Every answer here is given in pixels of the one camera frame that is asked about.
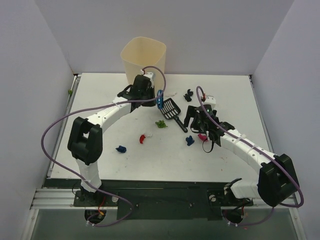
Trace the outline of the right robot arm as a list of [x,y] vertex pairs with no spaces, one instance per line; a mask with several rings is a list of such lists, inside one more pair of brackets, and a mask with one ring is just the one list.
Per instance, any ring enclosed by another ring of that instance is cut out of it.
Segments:
[[242,199],[261,199],[267,205],[283,205],[284,200],[301,192],[291,158],[265,150],[241,134],[228,122],[220,122],[211,105],[188,106],[184,126],[204,136],[211,146],[229,150],[247,163],[258,175],[257,180],[241,177],[224,186],[223,198],[230,205]]

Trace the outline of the blue hand brush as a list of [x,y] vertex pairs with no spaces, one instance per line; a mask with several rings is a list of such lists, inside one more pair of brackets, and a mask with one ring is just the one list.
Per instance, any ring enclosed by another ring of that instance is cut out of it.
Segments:
[[157,91],[157,96],[156,96],[156,106],[159,110],[163,109],[164,105],[164,96],[163,96],[163,90],[159,89]]

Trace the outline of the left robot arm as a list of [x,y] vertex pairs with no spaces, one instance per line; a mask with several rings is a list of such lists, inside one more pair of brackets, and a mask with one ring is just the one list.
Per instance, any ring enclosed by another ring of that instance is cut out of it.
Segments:
[[99,176],[98,159],[103,152],[103,134],[121,117],[133,112],[140,106],[153,107],[156,102],[129,102],[129,100],[149,100],[155,98],[155,74],[147,72],[137,75],[133,84],[128,85],[112,101],[115,105],[105,108],[86,118],[77,117],[72,124],[67,149],[76,159],[79,174],[84,177],[81,190],[85,200],[92,206],[103,200],[100,190],[102,181]]

